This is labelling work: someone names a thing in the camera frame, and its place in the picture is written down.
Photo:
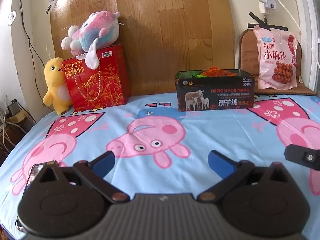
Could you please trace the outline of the pink twisted dough snack bag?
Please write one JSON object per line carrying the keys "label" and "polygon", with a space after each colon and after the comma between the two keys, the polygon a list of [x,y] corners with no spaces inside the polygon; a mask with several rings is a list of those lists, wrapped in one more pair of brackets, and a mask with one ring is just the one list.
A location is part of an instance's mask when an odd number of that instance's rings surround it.
{"label": "pink twisted dough snack bag", "polygon": [[257,38],[258,89],[289,90],[297,87],[297,39],[284,30],[253,28]]}

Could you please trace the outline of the wooden headboard panel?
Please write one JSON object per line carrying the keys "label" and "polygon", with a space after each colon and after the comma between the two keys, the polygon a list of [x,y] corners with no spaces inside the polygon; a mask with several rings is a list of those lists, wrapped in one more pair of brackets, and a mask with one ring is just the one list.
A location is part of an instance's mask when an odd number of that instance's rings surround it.
{"label": "wooden headboard panel", "polygon": [[120,12],[120,35],[132,95],[173,92],[182,70],[235,67],[229,0],[56,0],[50,25],[56,56],[61,40],[96,11]]}

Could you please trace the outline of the light green snack packet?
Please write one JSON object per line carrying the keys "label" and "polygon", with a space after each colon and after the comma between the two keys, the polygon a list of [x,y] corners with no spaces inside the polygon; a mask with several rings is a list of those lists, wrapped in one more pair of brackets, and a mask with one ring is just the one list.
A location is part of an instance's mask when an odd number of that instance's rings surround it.
{"label": "light green snack packet", "polygon": [[196,74],[195,77],[196,78],[202,78],[202,77],[208,77],[208,75],[206,75],[206,72],[202,72],[200,74]]}

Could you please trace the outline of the red spicy snack packet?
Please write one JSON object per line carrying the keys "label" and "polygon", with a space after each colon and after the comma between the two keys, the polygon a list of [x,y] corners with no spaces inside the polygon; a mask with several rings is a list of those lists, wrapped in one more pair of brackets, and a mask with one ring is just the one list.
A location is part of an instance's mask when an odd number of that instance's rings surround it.
{"label": "red spicy snack packet", "polygon": [[233,76],[237,76],[236,73],[231,72],[229,70],[225,70],[225,69],[219,69],[217,67],[211,67],[208,70],[205,70],[206,75],[208,75],[208,77],[233,77]]}

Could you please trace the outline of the black sheep print tin box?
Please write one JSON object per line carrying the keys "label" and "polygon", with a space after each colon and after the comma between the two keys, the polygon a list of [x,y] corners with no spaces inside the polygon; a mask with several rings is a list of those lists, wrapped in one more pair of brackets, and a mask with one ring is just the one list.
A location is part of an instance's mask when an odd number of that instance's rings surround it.
{"label": "black sheep print tin box", "polygon": [[179,111],[207,111],[252,108],[254,75],[239,69],[225,69],[233,77],[202,77],[204,70],[178,72],[175,85]]}

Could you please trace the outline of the Peppa Pig blue bedsheet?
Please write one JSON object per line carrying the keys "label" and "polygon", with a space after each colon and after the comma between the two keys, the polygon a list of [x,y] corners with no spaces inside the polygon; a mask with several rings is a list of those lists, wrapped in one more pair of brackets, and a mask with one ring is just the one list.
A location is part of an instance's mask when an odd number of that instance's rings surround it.
{"label": "Peppa Pig blue bedsheet", "polygon": [[221,180],[212,150],[258,166],[285,165],[311,207],[304,228],[319,239],[319,172],[287,161],[285,147],[319,149],[319,98],[259,95],[251,109],[181,112],[174,93],[132,97],[126,105],[43,117],[1,165],[1,226],[13,239],[17,207],[31,168],[51,160],[70,166],[114,152],[106,180],[126,192],[198,195]]}

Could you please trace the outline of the red cashew biscuit gift box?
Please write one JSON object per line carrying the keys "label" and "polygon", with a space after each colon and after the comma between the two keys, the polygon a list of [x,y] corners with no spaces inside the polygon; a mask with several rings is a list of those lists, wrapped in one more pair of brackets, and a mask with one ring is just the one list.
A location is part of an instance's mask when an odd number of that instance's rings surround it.
{"label": "red cashew biscuit gift box", "polygon": [[76,111],[120,106],[131,96],[131,86],[121,45],[97,51],[99,66],[89,69],[84,60],[62,62],[66,85]]}

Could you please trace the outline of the white power adapter plug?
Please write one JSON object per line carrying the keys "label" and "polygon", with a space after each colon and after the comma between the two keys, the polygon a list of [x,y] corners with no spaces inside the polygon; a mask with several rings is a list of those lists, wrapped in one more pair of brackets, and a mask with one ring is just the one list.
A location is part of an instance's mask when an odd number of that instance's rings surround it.
{"label": "white power adapter plug", "polygon": [[259,11],[262,14],[270,14],[272,10],[276,10],[277,5],[274,0],[260,0]]}

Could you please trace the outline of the brown seat cushion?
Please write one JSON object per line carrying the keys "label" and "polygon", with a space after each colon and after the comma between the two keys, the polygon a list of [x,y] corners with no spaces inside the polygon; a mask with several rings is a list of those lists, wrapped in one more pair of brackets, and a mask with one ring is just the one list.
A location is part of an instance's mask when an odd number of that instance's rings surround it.
{"label": "brown seat cushion", "polygon": [[252,29],[245,30],[239,41],[239,64],[238,67],[252,75],[255,78],[255,94],[264,95],[316,95],[316,92],[312,91],[303,81],[299,81],[300,74],[302,73],[302,48],[300,43],[297,47],[297,87],[289,90],[275,90],[273,88],[258,89],[258,77],[259,77],[259,60],[258,60],[258,48],[257,39]]}

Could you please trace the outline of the yellow duck plush toy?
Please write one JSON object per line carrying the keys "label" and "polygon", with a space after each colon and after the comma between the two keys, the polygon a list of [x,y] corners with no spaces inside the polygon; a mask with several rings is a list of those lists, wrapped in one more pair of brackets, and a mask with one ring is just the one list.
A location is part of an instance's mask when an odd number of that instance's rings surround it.
{"label": "yellow duck plush toy", "polygon": [[42,99],[42,103],[47,107],[52,105],[58,115],[67,112],[72,105],[62,62],[62,58],[55,57],[50,59],[44,67],[44,78],[48,90]]}

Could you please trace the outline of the pastel plush toy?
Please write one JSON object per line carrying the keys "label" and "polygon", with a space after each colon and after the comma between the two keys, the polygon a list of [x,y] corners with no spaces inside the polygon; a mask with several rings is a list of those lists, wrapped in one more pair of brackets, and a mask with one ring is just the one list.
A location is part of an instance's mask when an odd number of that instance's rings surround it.
{"label": "pastel plush toy", "polygon": [[69,27],[61,41],[62,50],[70,50],[74,56],[85,55],[85,64],[95,70],[99,66],[97,50],[112,45],[119,37],[120,12],[99,11],[89,15],[79,27]]}

